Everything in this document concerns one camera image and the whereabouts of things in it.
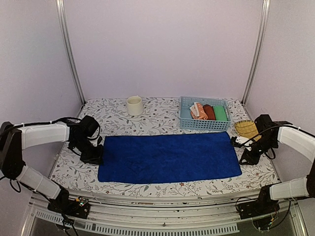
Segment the orange bunny pattern towel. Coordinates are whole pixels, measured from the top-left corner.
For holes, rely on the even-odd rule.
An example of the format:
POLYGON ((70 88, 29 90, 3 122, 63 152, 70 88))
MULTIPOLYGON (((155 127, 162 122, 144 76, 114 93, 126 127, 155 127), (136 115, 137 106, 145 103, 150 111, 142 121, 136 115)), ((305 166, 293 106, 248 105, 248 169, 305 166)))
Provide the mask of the orange bunny pattern towel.
POLYGON ((208 120, 208 116, 205 113, 203 106, 199 102, 194 102, 192 106, 190 106, 190 114, 193 119, 197 120, 208 120))

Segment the light blue plastic basket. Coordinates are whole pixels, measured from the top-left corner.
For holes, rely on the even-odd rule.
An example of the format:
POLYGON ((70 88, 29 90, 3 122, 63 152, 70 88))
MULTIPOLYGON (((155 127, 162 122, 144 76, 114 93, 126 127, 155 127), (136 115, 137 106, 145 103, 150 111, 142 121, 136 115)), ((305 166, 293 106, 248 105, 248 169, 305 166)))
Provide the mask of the light blue plastic basket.
POLYGON ((231 115, 227 105, 227 101, 221 99, 213 98, 202 98, 202 97, 187 97, 181 96, 179 98, 179 120, 181 129, 195 129, 195 130, 206 130, 206 131, 216 131, 225 132, 231 125, 231 115), (197 120, 193 119, 190 114, 190 107, 194 102, 199 102, 201 105, 210 106, 222 106, 224 107, 224 112, 227 121, 221 120, 197 120))

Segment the blue towel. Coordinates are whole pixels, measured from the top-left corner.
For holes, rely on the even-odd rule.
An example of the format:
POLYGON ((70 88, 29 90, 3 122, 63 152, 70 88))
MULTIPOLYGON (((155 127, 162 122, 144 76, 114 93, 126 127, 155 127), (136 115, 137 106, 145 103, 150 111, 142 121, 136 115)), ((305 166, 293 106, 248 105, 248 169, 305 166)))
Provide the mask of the blue towel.
POLYGON ((110 136, 104 141, 97 179, 160 184, 237 177, 241 173, 226 132, 110 136))

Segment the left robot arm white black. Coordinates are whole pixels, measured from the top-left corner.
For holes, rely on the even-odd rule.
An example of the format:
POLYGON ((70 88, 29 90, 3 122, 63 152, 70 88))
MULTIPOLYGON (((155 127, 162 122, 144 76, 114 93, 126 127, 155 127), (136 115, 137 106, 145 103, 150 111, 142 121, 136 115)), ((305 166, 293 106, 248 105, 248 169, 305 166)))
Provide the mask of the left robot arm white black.
POLYGON ((59 118, 48 122, 4 122, 0 128, 0 170, 5 178, 16 180, 39 192, 62 213, 70 213, 72 200, 67 191, 40 172, 29 167, 22 158, 22 151, 50 143, 68 143, 68 148, 85 164, 102 164, 103 146, 100 143, 100 125, 91 116, 59 118))

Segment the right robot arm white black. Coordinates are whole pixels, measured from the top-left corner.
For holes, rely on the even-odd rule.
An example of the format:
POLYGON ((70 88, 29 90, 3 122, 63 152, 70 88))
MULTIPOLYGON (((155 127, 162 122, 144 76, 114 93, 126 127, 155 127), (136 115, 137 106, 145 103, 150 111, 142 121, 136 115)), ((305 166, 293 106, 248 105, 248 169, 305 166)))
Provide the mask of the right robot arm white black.
POLYGON ((299 199, 315 197, 315 136, 288 121, 273 121, 268 114, 262 114, 254 120, 258 134, 252 138, 238 136, 232 138, 245 150, 239 164, 256 165, 261 155, 285 145, 311 161, 310 172, 301 178, 264 186, 261 188, 254 210, 265 214, 274 202, 281 199, 299 199))

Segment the yellow bamboo tray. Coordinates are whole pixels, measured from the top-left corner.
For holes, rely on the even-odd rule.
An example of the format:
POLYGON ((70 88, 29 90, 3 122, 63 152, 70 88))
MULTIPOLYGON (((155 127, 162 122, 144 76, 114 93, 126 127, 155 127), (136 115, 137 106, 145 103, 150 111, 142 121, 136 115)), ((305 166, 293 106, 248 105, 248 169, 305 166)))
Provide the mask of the yellow bamboo tray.
POLYGON ((252 120, 242 120, 236 122, 234 127, 239 136, 258 141, 261 138, 261 135, 258 134, 256 124, 252 120))

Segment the green rolled towel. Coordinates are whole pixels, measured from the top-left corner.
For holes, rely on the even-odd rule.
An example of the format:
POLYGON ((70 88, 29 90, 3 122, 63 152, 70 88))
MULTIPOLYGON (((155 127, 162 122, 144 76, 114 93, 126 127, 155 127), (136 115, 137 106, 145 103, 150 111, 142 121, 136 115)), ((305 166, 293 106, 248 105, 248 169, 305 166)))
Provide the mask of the green rolled towel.
POLYGON ((216 105, 213 107, 213 110, 214 110, 216 120, 227 121, 227 115, 223 106, 216 105))

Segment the cream ceramic cup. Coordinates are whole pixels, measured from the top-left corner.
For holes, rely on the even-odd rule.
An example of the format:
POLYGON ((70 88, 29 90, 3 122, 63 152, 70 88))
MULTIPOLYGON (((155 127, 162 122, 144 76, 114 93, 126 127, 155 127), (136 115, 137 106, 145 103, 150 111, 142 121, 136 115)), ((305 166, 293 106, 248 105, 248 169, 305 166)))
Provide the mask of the cream ceramic cup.
POLYGON ((138 116, 143 113, 144 107, 140 96, 131 96, 127 99, 127 112, 131 116, 138 116))

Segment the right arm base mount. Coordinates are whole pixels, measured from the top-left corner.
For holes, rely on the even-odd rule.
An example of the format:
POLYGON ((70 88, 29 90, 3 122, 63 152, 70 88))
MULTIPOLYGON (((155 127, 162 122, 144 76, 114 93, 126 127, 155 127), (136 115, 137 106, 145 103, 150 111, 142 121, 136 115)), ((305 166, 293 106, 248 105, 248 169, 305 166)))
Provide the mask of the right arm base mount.
POLYGON ((240 199, 248 200, 242 203, 236 202, 235 208, 241 219, 277 213, 280 210, 279 201, 272 200, 269 193, 260 193, 257 199, 248 197, 241 197, 240 199))

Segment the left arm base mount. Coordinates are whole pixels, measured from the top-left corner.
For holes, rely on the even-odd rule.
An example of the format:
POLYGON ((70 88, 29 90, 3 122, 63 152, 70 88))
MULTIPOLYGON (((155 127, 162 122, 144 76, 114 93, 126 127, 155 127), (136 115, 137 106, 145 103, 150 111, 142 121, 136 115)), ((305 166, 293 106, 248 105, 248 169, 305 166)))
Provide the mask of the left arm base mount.
POLYGON ((56 199, 50 199, 47 208, 50 211, 66 216, 87 219, 91 205, 89 204, 89 199, 84 197, 78 197, 72 200, 68 195, 59 195, 56 199))

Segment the front aluminium rail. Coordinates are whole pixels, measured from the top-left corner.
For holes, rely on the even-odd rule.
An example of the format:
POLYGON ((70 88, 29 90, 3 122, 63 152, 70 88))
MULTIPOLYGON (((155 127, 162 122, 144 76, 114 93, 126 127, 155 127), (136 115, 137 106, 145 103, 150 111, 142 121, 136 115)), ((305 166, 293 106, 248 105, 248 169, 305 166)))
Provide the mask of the front aluminium rail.
POLYGON ((87 218, 63 221, 48 201, 33 194, 22 235, 104 236, 307 236, 296 201, 281 200, 280 210, 241 218, 236 207, 257 198, 258 191, 193 196, 135 197, 70 190, 70 198, 89 200, 87 218))

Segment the left aluminium frame post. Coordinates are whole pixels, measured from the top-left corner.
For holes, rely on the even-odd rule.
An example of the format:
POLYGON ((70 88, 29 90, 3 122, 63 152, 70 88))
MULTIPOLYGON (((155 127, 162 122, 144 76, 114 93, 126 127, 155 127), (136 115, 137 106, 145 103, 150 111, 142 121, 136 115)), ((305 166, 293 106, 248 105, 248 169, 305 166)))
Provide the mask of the left aluminium frame post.
POLYGON ((57 14, 58 14, 59 24, 61 28, 61 33, 63 37, 63 43, 64 43, 67 60, 70 67, 70 72, 73 78, 74 86, 75 86, 79 101, 81 105, 83 106, 86 103, 86 99, 84 96, 83 88, 82 88, 82 85, 78 76, 78 72, 77 72, 77 68, 76 68, 76 64, 74 60, 74 55, 72 51, 72 46, 71 46, 69 31, 68 31, 68 26, 67 26, 64 1, 56 0, 56 7, 57 7, 57 14))

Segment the aluminium frame post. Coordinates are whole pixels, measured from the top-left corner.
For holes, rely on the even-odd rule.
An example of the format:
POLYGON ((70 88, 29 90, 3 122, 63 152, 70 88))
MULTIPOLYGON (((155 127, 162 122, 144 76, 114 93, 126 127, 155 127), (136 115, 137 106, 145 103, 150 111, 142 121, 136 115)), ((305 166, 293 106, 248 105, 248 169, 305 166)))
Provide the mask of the aluminium frame post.
POLYGON ((72 46, 71 46, 69 31, 68 31, 68 26, 67 26, 64 1, 56 0, 56 7, 57 7, 57 14, 58 14, 59 24, 61 28, 61 33, 63 37, 63 43, 64 43, 67 60, 70 67, 70 72, 73 78, 74 86, 75 86, 79 101, 81 105, 83 106, 86 103, 86 99, 84 96, 83 88, 82 88, 82 85, 78 76, 78 72, 77 72, 77 68, 76 68, 76 64, 74 60, 74 55, 72 51, 72 46))
POLYGON ((247 83, 245 86, 245 90, 242 96, 242 101, 241 103, 246 106, 250 92, 254 83, 254 78, 256 74, 256 70, 258 68, 258 63, 260 59, 260 54, 261 54, 261 49, 263 46, 263 40, 264 36, 266 33, 266 28, 267 28, 267 23, 268 23, 268 16, 269 16, 269 10, 270 10, 270 0, 263 0, 262 1, 262 10, 261 10, 261 15, 260 15, 260 23, 258 27, 258 34, 257 34, 257 39, 256 39, 256 44, 254 48, 254 54, 253 54, 253 59, 250 67, 250 72, 249 76, 247 79, 247 83))

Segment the right aluminium frame post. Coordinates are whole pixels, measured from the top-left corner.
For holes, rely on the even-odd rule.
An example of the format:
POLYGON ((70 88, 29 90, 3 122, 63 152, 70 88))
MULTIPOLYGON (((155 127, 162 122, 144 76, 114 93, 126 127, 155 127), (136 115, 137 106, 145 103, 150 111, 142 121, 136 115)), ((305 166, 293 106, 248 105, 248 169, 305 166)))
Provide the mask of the right aluminium frame post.
POLYGON ((260 15, 260 23, 258 27, 258 34, 257 34, 257 39, 256 39, 256 44, 254 48, 254 54, 253 54, 253 59, 250 67, 250 72, 249 76, 247 79, 247 83, 245 86, 245 90, 242 96, 242 101, 241 103, 246 106, 250 92, 254 83, 254 78, 256 74, 256 70, 258 68, 258 63, 260 59, 260 54, 261 54, 261 49, 263 46, 263 40, 264 36, 266 33, 266 28, 267 28, 267 23, 268 23, 268 16, 269 16, 269 10, 270 10, 270 0, 263 0, 262 1, 262 10, 261 10, 261 15, 260 15))

